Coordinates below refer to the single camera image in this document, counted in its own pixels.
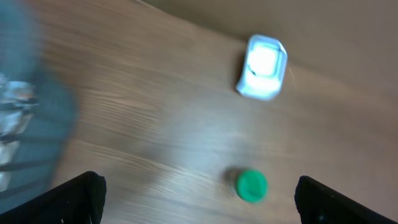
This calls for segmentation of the brown white snack bag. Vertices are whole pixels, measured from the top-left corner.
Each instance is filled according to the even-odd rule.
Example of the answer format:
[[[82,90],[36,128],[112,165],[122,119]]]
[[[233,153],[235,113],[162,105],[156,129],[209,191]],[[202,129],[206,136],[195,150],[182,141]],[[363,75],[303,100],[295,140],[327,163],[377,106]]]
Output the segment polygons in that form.
[[[35,86],[28,82],[10,81],[1,74],[1,191],[5,191],[11,173],[5,168],[15,156],[20,135],[25,131],[37,106]]]

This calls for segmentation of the green lid jar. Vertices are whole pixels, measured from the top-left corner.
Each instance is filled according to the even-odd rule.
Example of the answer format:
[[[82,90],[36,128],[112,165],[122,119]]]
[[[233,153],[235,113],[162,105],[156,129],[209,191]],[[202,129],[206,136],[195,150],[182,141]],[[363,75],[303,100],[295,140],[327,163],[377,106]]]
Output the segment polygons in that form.
[[[229,167],[223,175],[229,191],[247,203],[261,203],[268,194],[269,184],[265,175],[249,167]]]

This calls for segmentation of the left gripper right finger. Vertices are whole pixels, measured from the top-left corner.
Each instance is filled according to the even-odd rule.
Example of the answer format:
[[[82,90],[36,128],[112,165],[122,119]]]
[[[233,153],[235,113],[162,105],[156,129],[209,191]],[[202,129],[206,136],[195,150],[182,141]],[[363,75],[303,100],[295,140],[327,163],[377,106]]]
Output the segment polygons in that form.
[[[302,224],[397,224],[307,175],[294,199]]]

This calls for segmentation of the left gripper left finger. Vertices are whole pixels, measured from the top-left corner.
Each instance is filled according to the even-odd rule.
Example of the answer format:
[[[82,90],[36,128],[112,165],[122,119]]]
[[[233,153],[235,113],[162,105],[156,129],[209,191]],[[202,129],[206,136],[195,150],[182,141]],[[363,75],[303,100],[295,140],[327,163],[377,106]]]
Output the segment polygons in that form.
[[[99,224],[105,201],[106,179],[87,171],[1,214],[1,224]]]

